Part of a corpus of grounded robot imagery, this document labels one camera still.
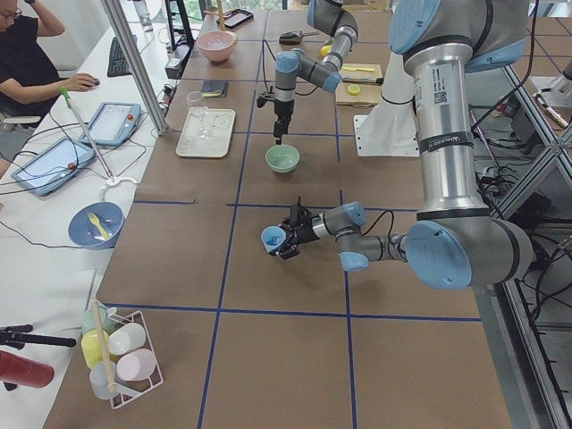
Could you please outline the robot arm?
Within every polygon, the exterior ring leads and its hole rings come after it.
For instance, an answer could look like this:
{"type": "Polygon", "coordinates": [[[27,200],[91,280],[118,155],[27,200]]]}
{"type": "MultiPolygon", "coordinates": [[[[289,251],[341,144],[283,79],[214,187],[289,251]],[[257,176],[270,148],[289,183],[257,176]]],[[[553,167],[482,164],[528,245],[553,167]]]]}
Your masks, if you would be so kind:
{"type": "Polygon", "coordinates": [[[328,0],[309,3],[307,24],[332,37],[330,50],[321,62],[313,60],[299,48],[281,51],[276,56],[274,87],[258,97],[257,105],[262,107],[267,102],[273,103],[276,114],[273,136],[278,145],[282,143],[282,136],[289,132],[297,79],[330,93],[341,82],[340,69],[344,58],[358,40],[357,22],[342,5],[342,1],[328,0]]]}
{"type": "Polygon", "coordinates": [[[390,24],[391,51],[411,77],[425,202],[405,234],[368,236],[363,207],[351,202],[311,214],[301,204],[261,235],[272,256],[294,257],[303,243],[333,236],[342,268],[399,260],[442,290],[506,282],[534,258],[528,236],[495,220],[475,177],[465,77],[514,63],[526,47],[525,1],[402,1],[390,24]]]}

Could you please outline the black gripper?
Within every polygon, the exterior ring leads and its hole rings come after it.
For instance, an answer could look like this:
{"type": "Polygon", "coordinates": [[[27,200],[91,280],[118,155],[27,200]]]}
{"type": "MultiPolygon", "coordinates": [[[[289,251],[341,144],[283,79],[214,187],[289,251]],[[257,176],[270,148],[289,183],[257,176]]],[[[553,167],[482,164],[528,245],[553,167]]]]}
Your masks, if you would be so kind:
{"type": "Polygon", "coordinates": [[[275,144],[281,145],[282,136],[289,132],[291,116],[294,112],[294,89],[271,89],[257,97],[257,107],[262,108],[266,103],[273,103],[276,120],[273,125],[275,144]]]}
{"type": "Polygon", "coordinates": [[[284,260],[299,254],[299,245],[319,240],[314,232],[313,221],[316,217],[311,211],[302,205],[301,198],[290,207],[288,217],[282,219],[279,227],[287,234],[286,242],[272,248],[269,254],[284,260]]]}

